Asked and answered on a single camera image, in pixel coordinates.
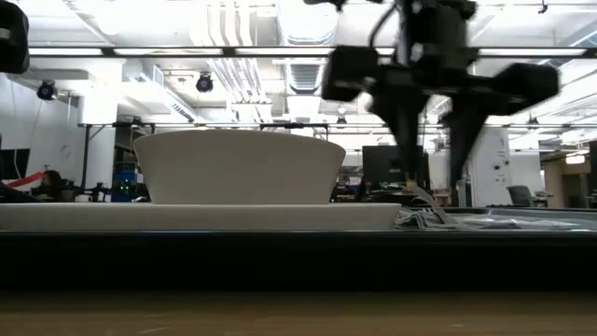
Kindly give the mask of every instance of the robotic arm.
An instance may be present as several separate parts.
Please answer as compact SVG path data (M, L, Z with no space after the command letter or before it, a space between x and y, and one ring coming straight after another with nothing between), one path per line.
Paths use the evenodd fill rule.
M304 2L329 2L341 10L346 0ZM433 94L451 98L451 112L441 122L450 129L454 186L489 116L515 114L559 92L558 72L549 66L513 63L495 77L468 74L468 66L479 56L477 49L466 44L466 22L477 10L474 2L402 0L399 4L396 0L391 10L401 14L397 27L400 37L392 62L379 62L372 43L377 29L368 47L337 46L327 61L322 98L350 102L361 91L371 94L369 112L388 125L400 152L408 159L408 179L416 180L419 114Z

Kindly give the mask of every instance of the white pillar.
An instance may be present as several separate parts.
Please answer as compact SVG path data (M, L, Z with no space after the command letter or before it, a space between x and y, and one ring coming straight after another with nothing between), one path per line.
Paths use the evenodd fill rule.
M122 66L121 64L111 65L104 72L102 80L105 81L96 83L80 97L79 122L98 124L116 121L120 99L118 84L121 82ZM99 127L91 128L90 134L94 134L99 129ZM85 188L94 187L98 182L104 183L106 187L112 186L115 137L116 129L106 127L90 140Z
M469 173L473 206L512 204L510 148L505 129L481 131L470 156Z

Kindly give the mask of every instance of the white tray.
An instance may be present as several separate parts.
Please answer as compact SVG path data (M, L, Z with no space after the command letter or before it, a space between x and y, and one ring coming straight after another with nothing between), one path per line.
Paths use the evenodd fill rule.
M399 204L163 205L0 204L0 231L388 230Z

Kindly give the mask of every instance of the person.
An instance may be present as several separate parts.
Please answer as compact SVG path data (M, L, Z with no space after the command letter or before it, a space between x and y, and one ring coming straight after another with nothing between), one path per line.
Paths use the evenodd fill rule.
M46 195L52 202L62 202L62 177L55 170L44 172L41 185L32 189L33 195Z

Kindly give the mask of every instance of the ceiling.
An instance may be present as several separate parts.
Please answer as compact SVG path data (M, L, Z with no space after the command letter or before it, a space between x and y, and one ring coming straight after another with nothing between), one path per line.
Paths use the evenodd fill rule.
M348 1L343 13L337 16L330 5L305 8L301 0L20 0L13 2L19 4L29 17L31 47L197 46L198 41L207 45L206 39L213 45L234 45L242 43L244 37L249 38L250 43L256 46L278 46L292 45L289 42L291 39L282 34L282 31L288 36L300 35L300 32L315 34L324 32L327 27L332 27L332 30L331 37L325 42L321 42L324 39L317 42L317 38L313 38L312 42L305 43L364 46L368 42L370 30L389 6L387 1L381 6L364 0ZM284 11L281 10L281 4L285 7ZM588 43L587 41L590 40L588 37L597 32L597 16L595 16L597 0L549 1L548 10L544 14L538 13L540 2L536 0L515 2L479 0L478 4L478 13L469 24L469 44L472 46L577 46L579 43ZM239 19L244 6L248 7L249 13L247 30L242 29L241 19ZM214 10L219 13L219 16L213 14ZM232 28L231 38L227 35L229 10L235 13L232 15L238 15L234 16L235 26ZM289 33L289 30L295 26L297 28L294 30L298 33ZM377 45L391 46L398 26L398 18L394 16L382 28L377 38ZM206 34L205 30L209 30L210 33L213 30L218 31L222 37L219 43L218 38L214 38L213 35L197 37ZM311 62L309 69L316 70L317 66L313 64L323 63L323 61L309 60ZM32 67L34 70L83 69L101 80L114 80L113 77L103 78L102 62L113 61L76 60L74 62L33 59ZM258 110L256 117L255 112L250 112L246 118L239 117L235 112L240 110L242 115L255 108L252 105L233 104L234 92L227 90L226 80L223 82L218 78L214 69L216 66L214 60L143 59L129 61L124 64L124 67L126 69L139 67L149 76L149 79L154 79L153 68L157 66L164 75L163 89L167 90L168 94L172 94L184 108L194 111L197 120L228 122L261 118L262 120L335 122L339 115L345 115L348 122L379 122L379 119L365 111L368 101L366 95L351 104L340 104L320 101L317 97L318 91L297 94L289 88L289 77L292 73L288 62L284 58L255 60L254 65L258 71L261 91L267 98L263 100L263 97L260 97L258 102L266 105L267 108ZM492 76L512 62L553 63L550 60L491 59L478 61L471 66L470 71L477 75ZM224 62L223 68L231 75L237 74L234 76L239 79L241 87L251 87L256 83L248 80L248 76L243 72L243 66L250 69L252 65L230 60L229 63ZM592 73L597 70L597 62L571 61L562 65L560 70L564 85L559 97L512 118L493 118L488 121L524 123L531 113L533 117L538 117L541 123L554 124L554 127L540 130L510 130L512 146L536 147L537 142L542 146L553 146L554 143L562 142L574 145L597 136L597 133L589 127L573 130L558 127L559 124L565 123L591 124L597 121L597 96L592 96L595 93L592 87L595 86L596 79ZM209 93L199 93L195 89L195 83L199 75L206 72L212 73L214 89ZM146 120L168 121L168 118L163 115L164 108L168 108L170 101L160 104L161 94L155 93L159 88L152 87L151 90L146 90L141 86L142 83L131 83L126 76L119 78L118 82L123 85L121 92L125 96L119 106L119 113L137 114ZM448 108L450 108L449 102L445 98L434 97L427 109L428 121L436 122L437 116ZM180 119L172 119L172 121L179 122ZM429 133L426 136L427 141L441 138L439 129L427 132ZM334 141L348 148L385 142L388 139L386 136L380 140L381 136L377 133L387 133L387 131L377 128L335 129L333 133L347 133L337 135L338 139Z

